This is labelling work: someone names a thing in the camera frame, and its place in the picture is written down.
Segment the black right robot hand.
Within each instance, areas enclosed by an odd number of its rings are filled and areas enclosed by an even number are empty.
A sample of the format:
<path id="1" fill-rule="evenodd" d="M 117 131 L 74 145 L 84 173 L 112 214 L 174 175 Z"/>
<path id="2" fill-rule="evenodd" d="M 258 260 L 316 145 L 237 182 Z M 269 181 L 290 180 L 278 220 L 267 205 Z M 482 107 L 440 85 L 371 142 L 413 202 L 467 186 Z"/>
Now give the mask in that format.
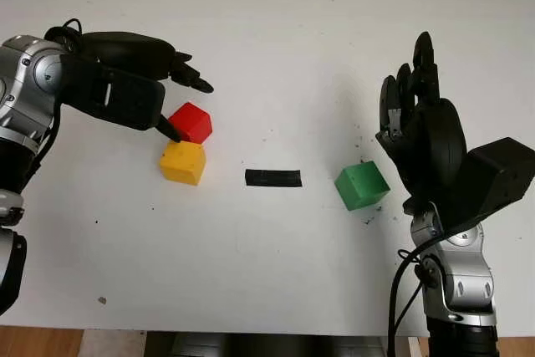
<path id="1" fill-rule="evenodd" d="M 431 35 L 415 42 L 412 63 L 387 76 L 380 91 L 376 140 L 394 162 L 410 199 L 408 213 L 436 207 L 442 224 L 455 216 L 453 185 L 466 155 L 456 107 L 441 97 Z"/>

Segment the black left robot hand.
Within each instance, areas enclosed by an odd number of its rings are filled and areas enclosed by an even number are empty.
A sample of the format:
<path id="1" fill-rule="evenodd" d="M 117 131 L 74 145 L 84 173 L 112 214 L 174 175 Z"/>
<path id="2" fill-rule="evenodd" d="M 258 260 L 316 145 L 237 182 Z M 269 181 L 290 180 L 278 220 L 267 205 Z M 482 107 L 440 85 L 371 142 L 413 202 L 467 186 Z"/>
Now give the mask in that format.
<path id="1" fill-rule="evenodd" d="M 212 133 L 211 118 L 186 103 L 166 118 L 162 114 L 163 80 L 210 94 L 213 87 L 177 51 L 158 38 L 128 32 L 92 32 L 82 35 L 84 55 L 105 66 L 92 100 L 97 116 L 136 130 L 155 128 L 172 140 L 201 144 Z"/>

